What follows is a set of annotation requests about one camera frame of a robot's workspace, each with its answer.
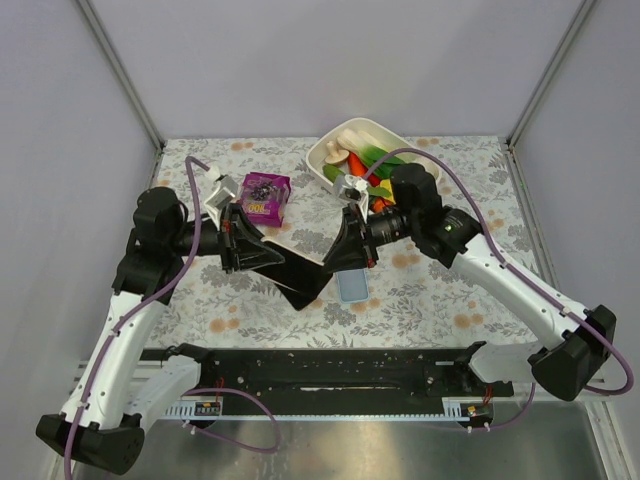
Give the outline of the light blue phone case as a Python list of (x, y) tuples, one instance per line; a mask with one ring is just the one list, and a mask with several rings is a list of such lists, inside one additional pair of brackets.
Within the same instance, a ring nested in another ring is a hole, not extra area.
[(368, 278), (364, 269), (340, 271), (335, 277), (342, 303), (361, 303), (369, 299)]

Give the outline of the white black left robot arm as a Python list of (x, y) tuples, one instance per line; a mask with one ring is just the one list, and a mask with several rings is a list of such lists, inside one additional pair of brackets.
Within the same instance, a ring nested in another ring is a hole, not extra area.
[(191, 207), (168, 187), (137, 200), (126, 253), (117, 267), (108, 314), (98, 342), (60, 412), (40, 418), (36, 435), (63, 459), (72, 478), (76, 464), (122, 475), (141, 453), (146, 433), (183, 396), (243, 396), (211, 381), (210, 354), (182, 344), (135, 393), (129, 384), (154, 325), (174, 289), (198, 256), (219, 255), (239, 269), (235, 247), (262, 247), (234, 194), (225, 188)]

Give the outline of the black smartphone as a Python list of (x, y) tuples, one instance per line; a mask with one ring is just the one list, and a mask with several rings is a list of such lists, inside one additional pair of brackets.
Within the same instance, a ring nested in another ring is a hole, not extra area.
[(322, 271), (322, 263), (284, 247), (273, 239), (265, 238), (262, 242), (271, 244), (284, 255), (284, 263), (256, 270), (257, 273), (272, 280), (278, 286), (283, 285), (299, 290), (319, 288), (320, 286), (325, 288), (332, 279), (332, 274), (326, 274)]

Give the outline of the black phone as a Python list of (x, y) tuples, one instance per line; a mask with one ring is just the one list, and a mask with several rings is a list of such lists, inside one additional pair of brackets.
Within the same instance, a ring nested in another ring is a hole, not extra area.
[(296, 311), (301, 311), (316, 300), (324, 287), (299, 290), (279, 285), (278, 289)]

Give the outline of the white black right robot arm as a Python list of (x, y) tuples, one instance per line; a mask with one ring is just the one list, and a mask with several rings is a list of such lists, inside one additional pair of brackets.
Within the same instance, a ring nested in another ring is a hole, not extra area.
[(587, 309), (513, 260), (477, 216), (443, 204), (422, 165), (396, 168), (391, 189), (395, 203), (380, 213), (344, 207), (325, 271), (371, 268), (379, 247), (411, 239), (423, 255), (490, 293), (536, 337), (524, 344), (476, 342), (459, 358), (461, 367), (484, 383), (537, 383), (560, 400), (574, 400), (610, 356), (615, 315), (603, 305)]

